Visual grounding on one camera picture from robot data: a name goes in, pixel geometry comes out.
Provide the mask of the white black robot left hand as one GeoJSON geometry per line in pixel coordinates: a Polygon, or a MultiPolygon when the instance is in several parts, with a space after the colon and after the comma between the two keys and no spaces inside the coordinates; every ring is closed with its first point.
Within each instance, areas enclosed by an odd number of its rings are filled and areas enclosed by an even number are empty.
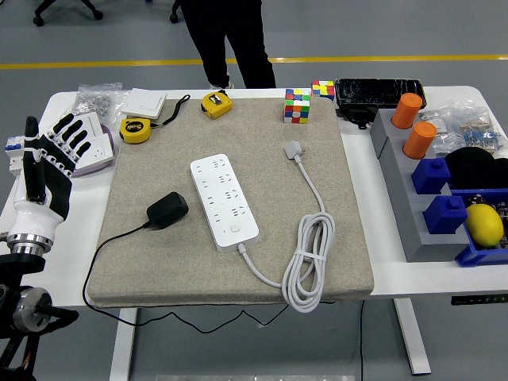
{"type": "Polygon", "coordinates": [[[14,199],[17,216],[9,234],[34,234],[54,239],[56,226],[67,219],[71,177],[90,148],[83,122],[73,114],[41,133],[36,118],[25,124],[22,170],[14,199]]]}

